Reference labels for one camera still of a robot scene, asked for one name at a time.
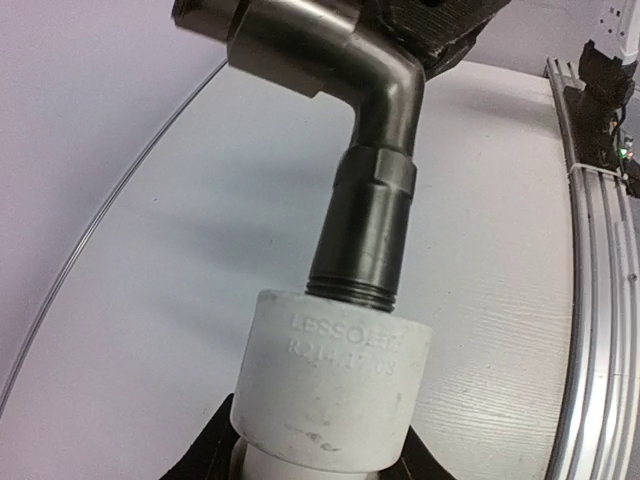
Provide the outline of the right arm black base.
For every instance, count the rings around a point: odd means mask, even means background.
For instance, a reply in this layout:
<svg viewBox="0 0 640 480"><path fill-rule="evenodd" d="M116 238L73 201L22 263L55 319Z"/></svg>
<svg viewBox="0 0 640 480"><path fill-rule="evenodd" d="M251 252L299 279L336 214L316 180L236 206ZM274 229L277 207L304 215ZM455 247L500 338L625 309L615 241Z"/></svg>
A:
<svg viewBox="0 0 640 480"><path fill-rule="evenodd" d="M564 89L580 161L621 173L627 193L634 198L639 196L639 164L622 152L622 124L635 87L637 65L636 61L625 65L617 57L607 57L590 40L584 45L578 65L584 88Z"/></svg>

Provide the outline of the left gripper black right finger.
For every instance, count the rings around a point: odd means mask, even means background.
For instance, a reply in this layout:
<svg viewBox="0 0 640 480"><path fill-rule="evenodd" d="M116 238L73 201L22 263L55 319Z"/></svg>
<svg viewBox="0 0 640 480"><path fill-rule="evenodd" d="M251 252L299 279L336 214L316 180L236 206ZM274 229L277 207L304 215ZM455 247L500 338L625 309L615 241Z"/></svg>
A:
<svg viewBox="0 0 640 480"><path fill-rule="evenodd" d="M380 480L455 480L433 456L416 431L409 427L399 459L379 472Z"/></svg>

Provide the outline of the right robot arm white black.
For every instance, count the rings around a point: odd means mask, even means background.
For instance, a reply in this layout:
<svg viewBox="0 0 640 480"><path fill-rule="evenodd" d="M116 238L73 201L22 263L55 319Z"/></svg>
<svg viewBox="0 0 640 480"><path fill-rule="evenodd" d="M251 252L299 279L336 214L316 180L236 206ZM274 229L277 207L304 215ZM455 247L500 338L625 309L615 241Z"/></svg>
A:
<svg viewBox="0 0 640 480"><path fill-rule="evenodd" d="M431 80L457 66L506 1L361 1L358 23L395 41ZM637 60L639 3L606 1L588 39L622 65Z"/></svg>

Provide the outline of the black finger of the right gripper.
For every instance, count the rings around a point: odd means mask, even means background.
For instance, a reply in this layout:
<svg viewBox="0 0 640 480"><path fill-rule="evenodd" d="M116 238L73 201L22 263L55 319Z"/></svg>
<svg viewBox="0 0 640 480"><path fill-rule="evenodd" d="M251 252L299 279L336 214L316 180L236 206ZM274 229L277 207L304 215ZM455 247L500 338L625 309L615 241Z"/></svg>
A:
<svg viewBox="0 0 640 480"><path fill-rule="evenodd" d="M500 0L369 0L359 22L395 41L427 78L454 68L500 11Z"/></svg>

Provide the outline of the white PVC elbow fitting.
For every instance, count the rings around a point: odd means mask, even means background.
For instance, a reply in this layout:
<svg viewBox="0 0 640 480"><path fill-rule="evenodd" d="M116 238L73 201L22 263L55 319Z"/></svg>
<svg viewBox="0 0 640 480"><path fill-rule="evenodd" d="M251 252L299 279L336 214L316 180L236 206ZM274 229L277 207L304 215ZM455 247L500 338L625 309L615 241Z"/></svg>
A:
<svg viewBox="0 0 640 480"><path fill-rule="evenodd" d="M243 479L368 479L398 461L431 329L306 294L259 293L230 421Z"/></svg>

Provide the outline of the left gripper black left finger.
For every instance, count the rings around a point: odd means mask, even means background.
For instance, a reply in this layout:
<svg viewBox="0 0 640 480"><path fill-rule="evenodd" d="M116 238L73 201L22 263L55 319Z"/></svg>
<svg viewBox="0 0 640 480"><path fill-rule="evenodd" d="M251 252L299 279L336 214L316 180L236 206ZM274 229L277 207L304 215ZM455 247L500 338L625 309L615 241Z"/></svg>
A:
<svg viewBox="0 0 640 480"><path fill-rule="evenodd" d="M232 452L239 440L230 422L232 401L233 394L229 394L186 453L164 474L164 480L232 478Z"/></svg>

